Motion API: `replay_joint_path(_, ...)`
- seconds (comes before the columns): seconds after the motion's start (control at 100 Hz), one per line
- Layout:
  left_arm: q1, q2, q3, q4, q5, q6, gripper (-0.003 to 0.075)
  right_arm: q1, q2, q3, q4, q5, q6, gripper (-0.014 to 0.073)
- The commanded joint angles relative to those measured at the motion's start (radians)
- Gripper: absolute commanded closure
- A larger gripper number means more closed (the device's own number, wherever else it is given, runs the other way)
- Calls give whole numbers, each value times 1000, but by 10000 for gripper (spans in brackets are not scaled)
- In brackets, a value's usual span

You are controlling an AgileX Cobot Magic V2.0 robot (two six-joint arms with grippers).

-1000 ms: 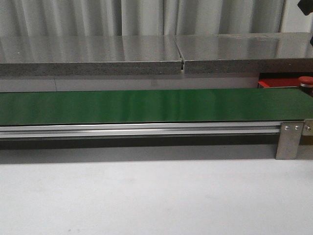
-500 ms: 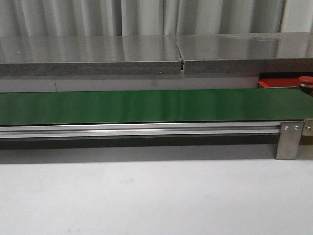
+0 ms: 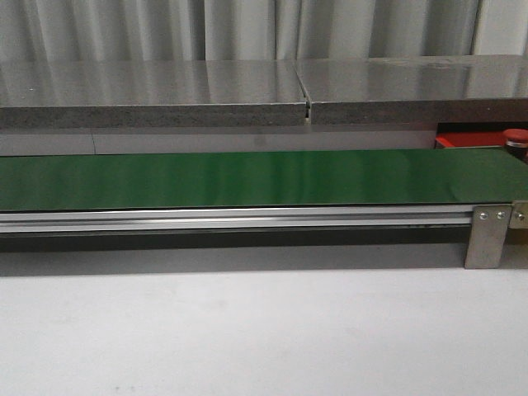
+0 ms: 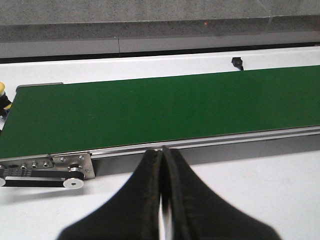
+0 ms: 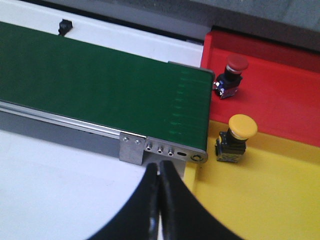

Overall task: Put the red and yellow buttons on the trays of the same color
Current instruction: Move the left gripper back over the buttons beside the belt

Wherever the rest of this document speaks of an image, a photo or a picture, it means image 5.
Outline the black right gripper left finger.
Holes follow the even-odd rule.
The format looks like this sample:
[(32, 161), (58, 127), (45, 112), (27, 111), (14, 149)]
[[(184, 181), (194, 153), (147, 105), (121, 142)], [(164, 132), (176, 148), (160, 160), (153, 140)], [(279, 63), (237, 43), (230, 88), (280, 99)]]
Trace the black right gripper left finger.
[(156, 240), (159, 229), (158, 167), (150, 163), (137, 188), (91, 240)]

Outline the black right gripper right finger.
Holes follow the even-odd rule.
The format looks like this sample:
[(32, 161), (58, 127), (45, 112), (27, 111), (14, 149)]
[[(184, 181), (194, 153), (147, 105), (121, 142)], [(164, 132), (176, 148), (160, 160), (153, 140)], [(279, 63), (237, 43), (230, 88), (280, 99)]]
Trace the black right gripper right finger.
[(165, 240), (241, 239), (201, 205), (171, 161), (161, 161), (159, 171), (162, 235)]

